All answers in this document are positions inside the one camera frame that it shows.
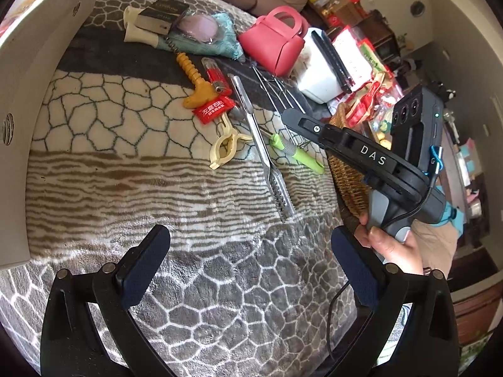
human hand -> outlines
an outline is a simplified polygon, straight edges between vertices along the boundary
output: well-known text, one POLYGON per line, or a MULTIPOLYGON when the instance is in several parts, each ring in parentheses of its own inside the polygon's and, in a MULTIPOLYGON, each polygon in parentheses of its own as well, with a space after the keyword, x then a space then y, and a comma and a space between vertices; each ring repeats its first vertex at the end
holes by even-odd
POLYGON ((386 260, 397 264, 405 273, 423 275, 423 261, 412 231, 409 231, 406 241, 401 244, 380 228, 372 227, 370 231, 367 231, 365 225, 368 220, 367 212, 360 214, 360 225, 355 231, 355 238, 360 244, 367 248, 373 248, 386 260))

yellow toy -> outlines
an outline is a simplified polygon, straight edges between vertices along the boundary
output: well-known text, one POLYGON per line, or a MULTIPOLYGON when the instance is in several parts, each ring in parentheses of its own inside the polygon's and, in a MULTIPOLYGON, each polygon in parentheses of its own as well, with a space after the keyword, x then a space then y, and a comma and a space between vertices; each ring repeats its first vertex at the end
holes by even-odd
POLYGON ((175 44, 173 44, 173 42, 169 40, 167 42, 173 52, 177 54, 178 65, 180 65, 185 74, 189 77, 190 81, 194 84, 195 92, 184 99, 184 108, 195 109, 196 107, 200 107, 210 100, 216 99, 218 93, 215 92, 213 85, 201 76, 187 54, 185 52, 180 52, 180 50, 175 46, 175 44))
POLYGON ((223 134, 218 138, 210 150, 210 169, 213 170, 224 165, 236 155, 237 141, 239 139, 246 142, 251 142, 253 140, 253 137, 249 134, 243 134, 232 126, 229 117, 227 116, 227 112, 222 113, 221 119, 221 123, 223 124, 223 134), (227 153, 224 157, 220 157, 220 148, 228 141, 230 141, 230 143, 227 145, 227 153))

das logo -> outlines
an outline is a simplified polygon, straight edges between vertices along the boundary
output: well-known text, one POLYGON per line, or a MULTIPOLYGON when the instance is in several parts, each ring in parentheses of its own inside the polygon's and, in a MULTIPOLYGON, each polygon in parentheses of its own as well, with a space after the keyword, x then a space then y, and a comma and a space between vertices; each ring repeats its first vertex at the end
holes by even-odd
MULTIPOLYGON (((367 154, 369 152, 369 148, 365 145, 363 145, 362 149, 360 150, 360 153, 361 154, 367 154)), ((376 152, 372 152, 371 154, 369 154, 369 159, 372 159, 374 161, 377 161, 377 163, 379 163, 381 166, 384 166, 384 163, 386 162, 386 157, 385 156, 377 156, 376 155, 376 152)))

cream clothespin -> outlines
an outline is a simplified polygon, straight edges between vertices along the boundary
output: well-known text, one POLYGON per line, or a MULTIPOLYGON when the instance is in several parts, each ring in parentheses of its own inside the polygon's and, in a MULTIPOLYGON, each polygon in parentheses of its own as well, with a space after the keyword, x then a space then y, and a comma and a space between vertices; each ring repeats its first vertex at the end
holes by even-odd
POLYGON ((235 155, 237 151, 237 141, 239 139, 242 139, 246 142, 250 142, 253 140, 253 138, 249 134, 243 134, 240 131, 238 131, 231 123, 229 120, 229 117, 227 116, 227 112, 223 112, 221 115, 221 123, 223 124, 223 134, 218 138, 218 140, 215 142, 215 144, 211 147, 210 150, 210 169, 217 169, 218 167, 224 165, 227 163, 229 160, 231 160, 235 155), (227 153, 224 157, 220 156, 220 148, 222 147, 223 144, 227 143, 230 141, 230 143, 227 145, 227 153))

bag handle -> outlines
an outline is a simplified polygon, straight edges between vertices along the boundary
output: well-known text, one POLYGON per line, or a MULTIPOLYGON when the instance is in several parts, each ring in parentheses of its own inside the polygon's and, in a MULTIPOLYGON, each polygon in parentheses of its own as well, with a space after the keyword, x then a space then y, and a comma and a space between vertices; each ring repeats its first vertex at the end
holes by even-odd
POLYGON ((274 10, 268 13, 266 17, 259 18, 257 23, 259 22, 264 23, 270 29, 284 36, 288 40, 298 35, 299 31, 302 31, 300 36, 304 37, 306 35, 307 29, 309 28, 309 23, 307 22, 307 20, 294 8, 287 5, 276 7, 274 10), (293 28, 281 21, 284 18, 293 18, 293 20, 295 21, 293 28))

